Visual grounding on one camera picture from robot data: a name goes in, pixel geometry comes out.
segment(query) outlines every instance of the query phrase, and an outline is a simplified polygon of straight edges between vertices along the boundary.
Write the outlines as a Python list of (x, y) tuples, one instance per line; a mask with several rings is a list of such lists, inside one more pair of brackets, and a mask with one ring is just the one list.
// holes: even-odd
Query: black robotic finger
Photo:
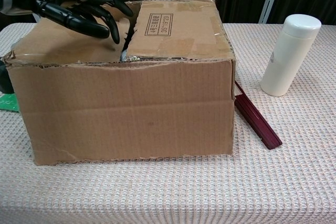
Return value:
[(90, 14), (90, 13), (87, 13), (87, 12), (84, 12), (78, 8), (71, 8), (69, 9), (72, 11), (72, 13), (78, 15), (78, 16), (82, 16), (83, 18), (89, 20), (89, 21), (92, 21), (94, 23), (97, 23), (96, 19)]
[(121, 0), (114, 0), (113, 2), (107, 2), (108, 5), (119, 9), (125, 15), (132, 17), (133, 11)]
[(106, 3), (112, 7), (119, 9), (122, 13), (124, 13), (129, 17), (133, 16), (133, 11), (128, 7), (127, 4), (125, 4), (121, 0), (87, 0), (87, 1), (95, 5), (102, 5)]
[(71, 30), (101, 39), (108, 38), (110, 35), (110, 31), (106, 26), (75, 15), (70, 10), (59, 5), (39, 0), (36, 1), (36, 4), (37, 8), (35, 13), (38, 13), (42, 17), (46, 17)]
[(83, 3), (80, 6), (82, 9), (85, 9), (87, 12), (90, 12), (92, 15), (98, 18), (101, 18), (105, 22), (105, 24), (110, 28), (113, 41), (116, 44), (119, 44), (120, 37), (119, 37), (117, 23), (114, 20), (113, 16), (107, 10), (105, 10), (103, 7), (99, 5), (94, 6), (88, 3)]

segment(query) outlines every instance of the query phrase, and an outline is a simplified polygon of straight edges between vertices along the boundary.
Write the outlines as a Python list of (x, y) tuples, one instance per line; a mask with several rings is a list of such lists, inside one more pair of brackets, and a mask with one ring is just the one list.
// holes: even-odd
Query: white tablecloth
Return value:
[[(33, 24), (0, 33), (1, 54)], [(234, 155), (36, 166), (20, 114), (0, 111), (1, 223), (335, 223), (336, 27), (322, 26), (289, 92), (259, 87), (280, 25), (225, 24), (237, 79), (283, 141), (239, 113)]]

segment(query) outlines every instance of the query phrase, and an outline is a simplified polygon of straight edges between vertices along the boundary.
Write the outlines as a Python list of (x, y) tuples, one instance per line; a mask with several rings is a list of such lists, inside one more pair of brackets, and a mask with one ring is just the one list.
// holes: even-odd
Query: white bottle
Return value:
[(286, 94), (306, 57), (321, 21), (317, 18), (293, 14), (286, 18), (260, 86), (267, 94)]

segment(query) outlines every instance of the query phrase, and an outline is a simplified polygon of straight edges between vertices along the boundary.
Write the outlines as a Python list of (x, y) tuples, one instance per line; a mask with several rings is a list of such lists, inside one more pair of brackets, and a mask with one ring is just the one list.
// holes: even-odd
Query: robotic hand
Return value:
[[(0, 12), (6, 15), (36, 13), (71, 30), (97, 38), (108, 38), (111, 33), (118, 44), (120, 38), (116, 21), (102, 4), (133, 16), (132, 10), (121, 0), (0, 0)], [(101, 18), (107, 27), (98, 24), (93, 16)]]

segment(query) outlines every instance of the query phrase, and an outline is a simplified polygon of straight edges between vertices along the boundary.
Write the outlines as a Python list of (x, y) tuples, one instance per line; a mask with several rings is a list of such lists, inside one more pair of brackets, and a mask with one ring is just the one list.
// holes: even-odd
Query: torn cardboard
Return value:
[[(172, 14), (169, 36), (146, 35), (157, 13)], [(112, 40), (90, 42), (96, 58), (75, 47), (88, 39), (79, 34), (61, 47), (64, 38), (44, 39), (58, 26), (50, 22), (5, 59), (36, 164), (232, 153), (235, 58), (214, 0), (143, 2), (135, 15), (136, 62), (119, 63)], [(18, 57), (43, 39), (50, 57)]]

